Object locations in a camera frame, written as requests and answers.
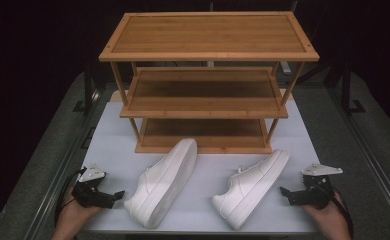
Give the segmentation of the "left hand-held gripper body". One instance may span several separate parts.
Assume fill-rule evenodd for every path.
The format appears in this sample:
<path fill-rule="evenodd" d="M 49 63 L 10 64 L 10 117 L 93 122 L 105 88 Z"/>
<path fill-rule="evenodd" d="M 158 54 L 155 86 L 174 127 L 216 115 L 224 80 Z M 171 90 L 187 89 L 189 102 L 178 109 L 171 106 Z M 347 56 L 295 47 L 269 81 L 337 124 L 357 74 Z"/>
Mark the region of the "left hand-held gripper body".
<path fill-rule="evenodd" d="M 106 173 L 95 163 L 82 169 L 81 176 L 77 179 L 72 196 L 83 207 L 100 207 L 111 209 L 117 201 L 116 195 L 100 192 L 99 184 L 106 177 Z"/>

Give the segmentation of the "person's right hand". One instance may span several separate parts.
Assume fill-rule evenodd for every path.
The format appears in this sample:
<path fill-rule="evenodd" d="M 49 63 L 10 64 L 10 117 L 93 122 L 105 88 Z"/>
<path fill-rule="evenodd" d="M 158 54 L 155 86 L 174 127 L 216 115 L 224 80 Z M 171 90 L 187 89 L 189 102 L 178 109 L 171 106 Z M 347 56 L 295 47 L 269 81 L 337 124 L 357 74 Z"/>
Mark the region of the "person's right hand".
<path fill-rule="evenodd" d="M 311 205 L 303 205 L 302 209 L 312 218 L 327 240 L 352 240 L 348 223 L 334 203 L 329 203 L 321 210 Z"/>

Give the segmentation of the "black metal stand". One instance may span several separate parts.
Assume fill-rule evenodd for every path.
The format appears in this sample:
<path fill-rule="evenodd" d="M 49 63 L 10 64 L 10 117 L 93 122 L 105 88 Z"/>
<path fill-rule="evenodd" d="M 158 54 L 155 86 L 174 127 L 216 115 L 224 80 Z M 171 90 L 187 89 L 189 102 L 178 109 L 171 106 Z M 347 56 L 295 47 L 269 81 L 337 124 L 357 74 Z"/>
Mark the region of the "black metal stand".
<path fill-rule="evenodd" d="M 353 113 L 365 113 L 365 109 L 359 100 L 350 100 L 351 70 L 349 64 L 343 64 L 341 105 L 344 112 L 351 116 Z"/>
<path fill-rule="evenodd" d="M 91 64 L 88 63 L 83 72 L 83 83 L 84 83 L 84 99 L 78 101 L 73 111 L 82 112 L 84 116 L 87 116 L 92 109 L 93 100 L 92 100 L 92 73 L 91 73 Z"/>

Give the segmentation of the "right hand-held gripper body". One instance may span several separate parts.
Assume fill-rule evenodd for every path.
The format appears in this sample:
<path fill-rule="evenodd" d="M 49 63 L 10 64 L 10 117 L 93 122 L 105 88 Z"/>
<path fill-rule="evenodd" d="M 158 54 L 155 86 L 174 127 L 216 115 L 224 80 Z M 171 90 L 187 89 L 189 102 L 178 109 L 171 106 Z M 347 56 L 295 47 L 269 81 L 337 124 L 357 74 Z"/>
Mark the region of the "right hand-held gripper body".
<path fill-rule="evenodd" d="M 291 205 L 312 205 L 318 209 L 323 209 L 335 196 L 333 186 L 330 182 L 330 175 L 342 174 L 341 168 L 330 167 L 318 163 L 313 163 L 303 169 L 302 180 L 304 190 L 291 192 L 288 198 L 294 199 Z"/>

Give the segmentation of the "wooden three-tier shoe rack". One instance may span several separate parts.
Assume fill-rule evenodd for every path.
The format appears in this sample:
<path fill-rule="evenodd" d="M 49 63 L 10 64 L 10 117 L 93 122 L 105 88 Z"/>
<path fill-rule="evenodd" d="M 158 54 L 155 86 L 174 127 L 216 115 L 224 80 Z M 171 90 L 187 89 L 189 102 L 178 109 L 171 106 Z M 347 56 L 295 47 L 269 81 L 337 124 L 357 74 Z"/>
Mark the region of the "wooden three-tier shoe rack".
<path fill-rule="evenodd" d="M 137 152 L 166 153 L 193 138 L 207 154 L 271 152 L 296 83 L 281 90 L 278 66 L 318 58 L 287 11 L 127 13 L 99 56 L 117 82 L 120 64 L 132 66 L 120 115 Z"/>

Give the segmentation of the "white sneaker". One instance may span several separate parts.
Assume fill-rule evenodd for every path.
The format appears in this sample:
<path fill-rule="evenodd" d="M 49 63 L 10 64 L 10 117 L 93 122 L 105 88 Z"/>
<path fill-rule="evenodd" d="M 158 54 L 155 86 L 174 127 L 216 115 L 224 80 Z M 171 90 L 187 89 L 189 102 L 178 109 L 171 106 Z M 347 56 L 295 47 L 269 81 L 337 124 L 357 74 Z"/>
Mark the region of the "white sneaker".
<path fill-rule="evenodd" d="M 194 139 L 182 139 L 139 177 L 134 195 L 124 202 L 124 207 L 136 222 L 148 229 L 160 225 L 190 179 L 197 152 Z"/>
<path fill-rule="evenodd" d="M 285 168 L 290 154 L 275 150 L 266 159 L 231 176 L 229 189 L 212 197 L 212 205 L 234 229 L 241 229 Z"/>

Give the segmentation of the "person's left hand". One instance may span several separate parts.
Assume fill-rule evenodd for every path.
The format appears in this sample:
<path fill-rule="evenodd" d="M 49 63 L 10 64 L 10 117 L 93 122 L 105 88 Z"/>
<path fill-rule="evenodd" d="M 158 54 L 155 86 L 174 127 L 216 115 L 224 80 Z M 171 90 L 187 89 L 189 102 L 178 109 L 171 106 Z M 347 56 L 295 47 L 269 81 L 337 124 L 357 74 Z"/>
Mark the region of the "person's left hand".
<path fill-rule="evenodd" d="M 74 200 L 71 192 L 72 190 L 69 190 L 64 199 L 55 231 L 50 240 L 73 240 L 92 217 L 103 211 L 100 207 L 82 207 Z"/>

